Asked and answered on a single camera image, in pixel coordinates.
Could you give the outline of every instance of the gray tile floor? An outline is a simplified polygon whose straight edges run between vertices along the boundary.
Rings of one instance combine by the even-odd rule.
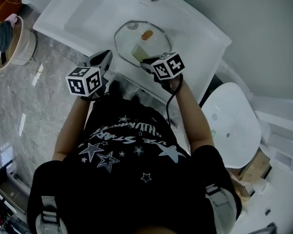
[[[75,100],[65,82],[67,72],[86,57],[72,48],[33,30],[39,14],[25,6],[19,14],[25,27],[37,37],[33,58],[24,66],[11,65],[0,72],[0,167],[10,157],[16,164],[16,173],[31,186],[35,169],[51,159],[57,135]],[[40,66],[43,71],[33,85]],[[134,94],[141,103],[152,106],[165,115],[165,105],[144,93],[139,87],[112,71],[109,80],[118,80],[124,97]],[[178,110],[170,107],[170,116],[180,122]],[[23,131],[19,125],[26,115]]]

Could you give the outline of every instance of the clothing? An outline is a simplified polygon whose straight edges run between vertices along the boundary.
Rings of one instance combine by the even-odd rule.
[[[0,51],[5,52],[12,40],[13,28],[10,22],[0,23]]]
[[[14,27],[15,23],[18,21],[17,18],[18,15],[16,14],[11,14],[9,15],[4,21],[8,21],[11,23],[12,28]]]
[[[124,99],[98,101],[76,151],[34,174],[28,224],[42,212],[41,196],[55,196],[68,233],[133,233],[165,226],[178,234],[216,233],[206,186],[228,190],[241,202],[217,150],[189,156],[153,108]]]

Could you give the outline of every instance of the backpack strap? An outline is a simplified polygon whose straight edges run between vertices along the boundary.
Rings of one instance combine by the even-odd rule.
[[[36,218],[37,234],[67,234],[67,228],[58,216],[54,196],[41,196],[43,211]]]
[[[211,184],[206,187],[205,197],[213,208],[217,234],[229,234],[235,224],[237,211],[233,195],[228,190]]]

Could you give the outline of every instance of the bathroom sink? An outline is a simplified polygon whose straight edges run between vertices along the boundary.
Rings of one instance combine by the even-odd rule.
[[[219,86],[202,111],[225,166],[238,169],[249,163],[258,149],[261,130],[242,89],[232,82]]]
[[[185,80],[200,101],[231,40],[183,0],[52,0],[34,29],[86,56],[112,50],[113,71],[166,102],[170,94],[151,75],[117,55],[114,33],[129,20],[148,21],[165,31],[186,66]]]

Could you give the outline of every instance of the cardboard box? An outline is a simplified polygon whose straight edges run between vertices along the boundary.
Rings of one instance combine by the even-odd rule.
[[[238,181],[235,181],[234,179],[231,179],[231,181],[233,183],[236,194],[241,199],[242,205],[245,205],[251,198],[250,194],[248,193],[246,188],[243,185],[241,185]]]
[[[241,169],[228,169],[238,180],[255,183],[270,168],[269,158],[259,149],[253,159]]]

